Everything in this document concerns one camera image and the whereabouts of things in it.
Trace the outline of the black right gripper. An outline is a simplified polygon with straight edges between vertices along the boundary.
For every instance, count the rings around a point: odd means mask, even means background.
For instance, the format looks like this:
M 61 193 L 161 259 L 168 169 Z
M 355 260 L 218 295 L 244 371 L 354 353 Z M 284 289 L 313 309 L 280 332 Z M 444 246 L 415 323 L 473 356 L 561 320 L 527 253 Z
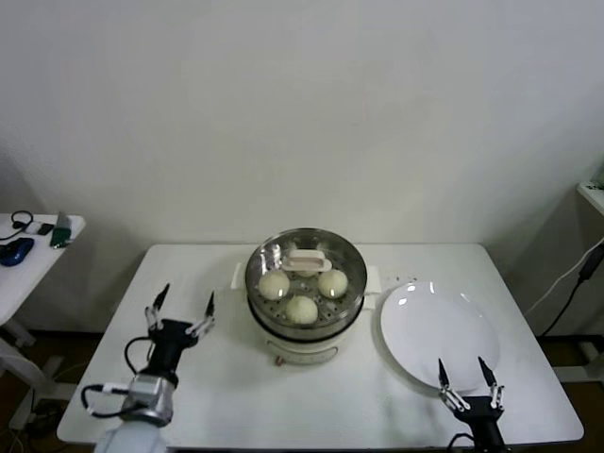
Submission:
M 444 363 L 438 359 L 439 397 L 455 417 L 470 428 L 475 452 L 507 452 L 497 424 L 504 413 L 502 396 L 505 387 L 498 384 L 494 371 L 482 357 L 478 357 L 478 363 L 490 397 L 470 396 L 466 402 L 452 388 Z

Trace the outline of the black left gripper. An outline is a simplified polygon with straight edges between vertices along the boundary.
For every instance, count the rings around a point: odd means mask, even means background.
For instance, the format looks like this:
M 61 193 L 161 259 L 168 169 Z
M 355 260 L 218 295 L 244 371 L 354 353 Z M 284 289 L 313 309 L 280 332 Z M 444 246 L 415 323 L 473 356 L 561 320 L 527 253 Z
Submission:
M 162 378 L 176 378 L 176 370 L 184 350 L 194 346 L 194 338 L 202 338 L 215 325 L 215 292 L 210 294 L 204 316 L 193 324 L 184 321 L 164 320 L 160 310 L 170 290 L 167 283 L 153 303 L 144 309 L 144 316 L 154 349 L 145 367 L 145 373 Z

